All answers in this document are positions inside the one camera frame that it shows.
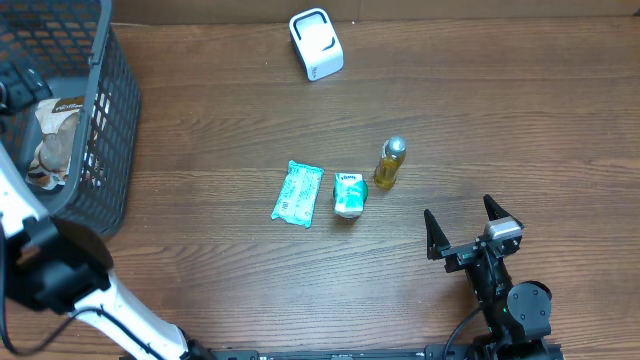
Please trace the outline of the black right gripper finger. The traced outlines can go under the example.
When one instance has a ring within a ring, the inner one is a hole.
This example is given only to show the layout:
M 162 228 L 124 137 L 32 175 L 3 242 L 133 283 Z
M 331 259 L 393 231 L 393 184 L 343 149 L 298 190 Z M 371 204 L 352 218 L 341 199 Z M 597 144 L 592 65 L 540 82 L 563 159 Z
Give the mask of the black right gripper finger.
M 524 225 L 518 219 L 504 210 L 489 194 L 483 196 L 483 201 L 489 218 L 485 226 L 486 230 L 524 228 Z
M 427 258 L 429 260 L 441 259 L 442 252 L 450 248 L 450 242 L 429 209 L 424 211 L 424 220 L 427 232 Z

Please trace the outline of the grey plastic mesh basket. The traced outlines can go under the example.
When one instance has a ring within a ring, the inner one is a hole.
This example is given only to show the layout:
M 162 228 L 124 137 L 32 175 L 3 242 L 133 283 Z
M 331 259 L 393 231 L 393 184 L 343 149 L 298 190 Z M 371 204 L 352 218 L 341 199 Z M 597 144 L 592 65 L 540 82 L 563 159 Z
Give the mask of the grey plastic mesh basket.
M 84 97 L 66 184 L 28 187 L 51 214 L 100 236 L 124 218 L 141 103 L 111 15 L 109 1 L 1 0 L 1 64 L 34 67 L 48 99 Z M 42 141 L 38 103 L 1 118 L 1 143 L 22 178 Z

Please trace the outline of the beige brown snack bag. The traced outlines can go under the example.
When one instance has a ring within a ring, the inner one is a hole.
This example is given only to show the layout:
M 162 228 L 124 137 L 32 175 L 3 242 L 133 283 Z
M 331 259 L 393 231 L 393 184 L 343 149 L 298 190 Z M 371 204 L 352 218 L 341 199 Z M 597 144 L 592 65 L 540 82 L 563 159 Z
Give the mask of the beige brown snack bag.
M 25 180 L 44 190 L 65 185 L 73 151 L 79 111 L 84 97 L 51 98 L 41 101 L 35 111 L 42 141 L 34 151 Z

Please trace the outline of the white barcode scanner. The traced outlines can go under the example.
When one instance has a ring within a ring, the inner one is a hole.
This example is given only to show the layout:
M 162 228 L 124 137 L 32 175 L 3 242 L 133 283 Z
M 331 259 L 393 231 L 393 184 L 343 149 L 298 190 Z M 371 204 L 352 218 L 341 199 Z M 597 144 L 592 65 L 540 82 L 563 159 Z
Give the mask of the white barcode scanner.
M 311 8 L 289 20 L 293 47 L 309 81 L 314 82 L 340 71 L 344 52 L 328 13 Z

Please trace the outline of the yellow dish soap bottle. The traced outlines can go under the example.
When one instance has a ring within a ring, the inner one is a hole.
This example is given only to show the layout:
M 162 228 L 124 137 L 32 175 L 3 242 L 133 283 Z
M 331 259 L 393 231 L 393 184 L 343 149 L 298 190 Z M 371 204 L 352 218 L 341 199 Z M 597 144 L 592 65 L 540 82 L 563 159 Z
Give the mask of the yellow dish soap bottle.
M 375 184 L 383 189 L 392 188 L 405 158 L 406 140 L 401 136 L 392 136 L 387 139 L 382 146 L 380 160 L 374 171 Z

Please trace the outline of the teal wipes packet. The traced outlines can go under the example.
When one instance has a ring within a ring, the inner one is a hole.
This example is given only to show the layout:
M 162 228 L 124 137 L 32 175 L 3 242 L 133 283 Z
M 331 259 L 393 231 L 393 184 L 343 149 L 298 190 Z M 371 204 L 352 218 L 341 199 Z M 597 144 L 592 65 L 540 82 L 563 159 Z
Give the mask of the teal wipes packet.
M 323 175 L 322 168 L 290 160 L 271 219 L 310 228 Z

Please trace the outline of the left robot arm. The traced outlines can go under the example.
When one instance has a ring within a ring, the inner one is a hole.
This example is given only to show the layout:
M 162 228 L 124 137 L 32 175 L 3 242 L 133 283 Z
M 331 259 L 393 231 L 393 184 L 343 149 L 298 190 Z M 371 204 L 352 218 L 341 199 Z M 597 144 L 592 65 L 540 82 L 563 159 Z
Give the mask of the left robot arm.
M 74 117 L 60 133 L 64 182 L 53 193 L 27 181 L 40 100 Z M 80 320 L 133 359 L 205 359 L 208 351 L 142 304 L 117 278 L 105 238 L 128 200 L 140 93 L 126 61 L 83 61 L 59 73 L 29 62 L 1 66 L 1 297 Z

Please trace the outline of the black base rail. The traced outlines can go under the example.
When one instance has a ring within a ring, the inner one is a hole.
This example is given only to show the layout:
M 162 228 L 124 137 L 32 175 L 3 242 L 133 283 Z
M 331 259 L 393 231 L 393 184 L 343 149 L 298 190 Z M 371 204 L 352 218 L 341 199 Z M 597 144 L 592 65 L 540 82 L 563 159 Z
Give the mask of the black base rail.
M 470 345 L 451 345 L 444 355 L 444 345 L 427 345 L 422 349 L 332 350 L 258 352 L 256 350 L 211 350 L 217 360 L 564 360 L 559 345 L 546 350 L 535 346 L 505 346 L 498 350 L 480 350 Z

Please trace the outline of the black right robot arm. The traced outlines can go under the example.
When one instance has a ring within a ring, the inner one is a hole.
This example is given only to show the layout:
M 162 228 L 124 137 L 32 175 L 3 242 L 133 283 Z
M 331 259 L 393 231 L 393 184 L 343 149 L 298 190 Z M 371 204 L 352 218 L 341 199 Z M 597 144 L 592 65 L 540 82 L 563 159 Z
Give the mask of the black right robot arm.
M 454 329 L 440 349 L 429 355 L 442 359 L 554 360 L 564 357 L 561 346 L 547 344 L 551 334 L 552 293 L 538 281 L 513 284 L 504 259 L 520 249 L 524 225 L 490 195 L 483 197 L 488 222 L 483 233 L 469 244 L 453 247 L 434 215 L 426 210 L 427 257 L 443 259 L 448 273 L 463 270 L 478 307 Z M 461 330 L 481 313 L 489 333 L 469 345 L 454 347 Z

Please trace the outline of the green lidded white jar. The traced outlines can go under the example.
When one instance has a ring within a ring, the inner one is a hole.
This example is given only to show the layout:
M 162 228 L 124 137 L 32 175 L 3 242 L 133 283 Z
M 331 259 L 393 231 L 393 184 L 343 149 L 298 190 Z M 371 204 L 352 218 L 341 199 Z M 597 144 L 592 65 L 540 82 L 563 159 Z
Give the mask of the green lidded white jar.
M 369 195 L 369 188 L 368 188 L 368 184 L 366 181 L 362 181 L 362 196 L 363 196 L 363 203 L 366 203 L 367 199 L 368 199 L 368 195 Z

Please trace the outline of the teal tissue pack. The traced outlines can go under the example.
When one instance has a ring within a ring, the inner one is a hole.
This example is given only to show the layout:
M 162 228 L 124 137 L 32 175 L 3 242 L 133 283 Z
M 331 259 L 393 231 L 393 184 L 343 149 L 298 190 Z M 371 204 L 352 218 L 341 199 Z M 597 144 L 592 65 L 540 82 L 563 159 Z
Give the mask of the teal tissue pack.
M 334 214 L 346 219 L 358 218 L 364 211 L 363 176 L 357 173 L 336 173 L 334 178 Z

